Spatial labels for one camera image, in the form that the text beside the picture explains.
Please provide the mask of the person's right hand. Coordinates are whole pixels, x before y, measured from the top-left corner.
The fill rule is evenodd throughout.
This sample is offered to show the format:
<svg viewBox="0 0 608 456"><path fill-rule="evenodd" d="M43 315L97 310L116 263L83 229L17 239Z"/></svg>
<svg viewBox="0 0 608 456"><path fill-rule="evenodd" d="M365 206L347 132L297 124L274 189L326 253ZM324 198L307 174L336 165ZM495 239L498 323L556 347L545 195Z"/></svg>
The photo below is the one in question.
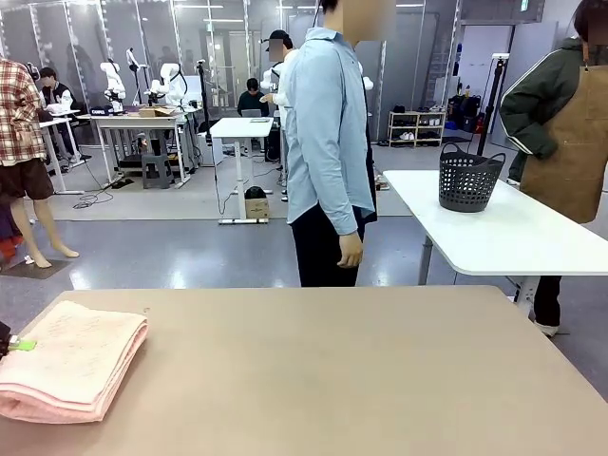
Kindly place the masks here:
<svg viewBox="0 0 608 456"><path fill-rule="evenodd" d="M338 238L340 259L337 266L343 269L358 267L363 259L364 245L358 232L343 235Z"/></svg>

